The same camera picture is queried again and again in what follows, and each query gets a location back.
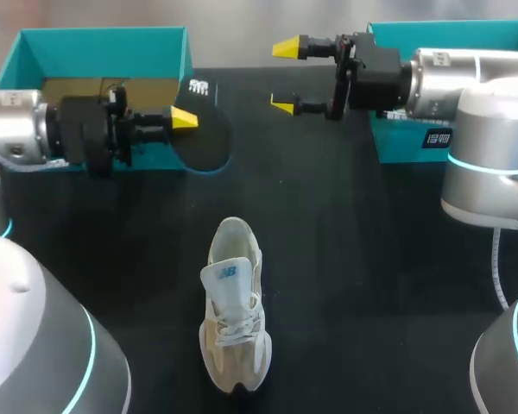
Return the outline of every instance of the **teal box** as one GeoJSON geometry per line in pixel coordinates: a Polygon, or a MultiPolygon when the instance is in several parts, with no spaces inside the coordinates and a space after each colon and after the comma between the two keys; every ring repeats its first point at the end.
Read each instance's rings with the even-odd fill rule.
{"type": "MultiPolygon", "coordinates": [[[[518,20],[371,23],[369,30],[378,46],[399,48],[401,60],[419,47],[518,51],[518,20]]],[[[441,125],[379,119],[374,113],[370,124],[382,163],[447,160],[447,148],[422,149],[426,132],[441,125]]]]}
{"type": "MultiPolygon", "coordinates": [[[[186,28],[24,29],[0,72],[0,89],[41,89],[45,78],[174,78],[192,75],[186,28]]],[[[124,169],[116,164],[116,169],[124,169]]],[[[183,169],[170,146],[133,152],[133,169],[183,169]]]]}

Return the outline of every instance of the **cardboard box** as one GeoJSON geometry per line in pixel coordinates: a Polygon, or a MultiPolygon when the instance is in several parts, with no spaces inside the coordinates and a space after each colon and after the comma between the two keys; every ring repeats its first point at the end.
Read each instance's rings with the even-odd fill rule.
{"type": "MultiPolygon", "coordinates": [[[[157,109],[174,102],[179,82],[192,73],[186,28],[24,29],[0,72],[0,89],[40,89],[56,104],[65,95],[103,94],[123,81],[136,110],[157,109]]],[[[163,144],[133,152],[132,169],[183,168],[163,144]]]]}
{"type": "MultiPolygon", "coordinates": [[[[401,60],[410,59],[418,47],[518,51],[518,20],[371,23],[369,30],[378,46],[399,48],[401,60]]],[[[422,148],[428,130],[441,124],[379,119],[374,113],[370,122],[383,163],[447,160],[448,148],[422,148]]]]}

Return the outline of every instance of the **shoelace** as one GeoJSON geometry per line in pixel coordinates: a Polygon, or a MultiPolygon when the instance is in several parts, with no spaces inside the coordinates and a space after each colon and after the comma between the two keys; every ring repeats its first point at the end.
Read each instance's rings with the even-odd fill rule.
{"type": "Polygon", "coordinates": [[[217,328],[217,340],[215,344],[219,347],[229,347],[231,345],[237,345],[239,343],[251,342],[254,341],[257,336],[261,333],[261,330],[254,332],[254,328],[256,323],[260,322],[259,312],[261,307],[261,297],[256,293],[251,293],[252,297],[255,299],[255,303],[253,307],[248,308],[247,317],[237,323],[227,323],[225,321],[227,315],[221,314],[218,316],[218,324],[223,326],[222,328],[217,328]]]}

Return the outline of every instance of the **shoe logo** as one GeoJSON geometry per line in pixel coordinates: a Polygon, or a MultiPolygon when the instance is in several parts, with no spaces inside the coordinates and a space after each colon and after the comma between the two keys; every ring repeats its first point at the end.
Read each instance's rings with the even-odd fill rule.
{"type": "Polygon", "coordinates": [[[229,276],[234,276],[236,274],[236,266],[225,267],[221,269],[221,274],[219,274],[219,279],[228,278],[229,276]]]}
{"type": "Polygon", "coordinates": [[[190,79],[188,90],[190,92],[207,96],[209,95],[209,84],[204,80],[190,79]]]}

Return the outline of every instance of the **black shoe insole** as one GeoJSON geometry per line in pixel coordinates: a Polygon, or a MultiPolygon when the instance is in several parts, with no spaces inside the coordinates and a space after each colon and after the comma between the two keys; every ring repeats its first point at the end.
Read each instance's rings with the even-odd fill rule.
{"type": "Polygon", "coordinates": [[[232,127],[223,112],[215,106],[217,83],[207,95],[189,88],[190,78],[180,85],[174,106],[198,116],[199,126],[183,133],[174,133],[171,145],[184,164],[198,172],[213,172],[223,167],[232,151],[232,127]]]}

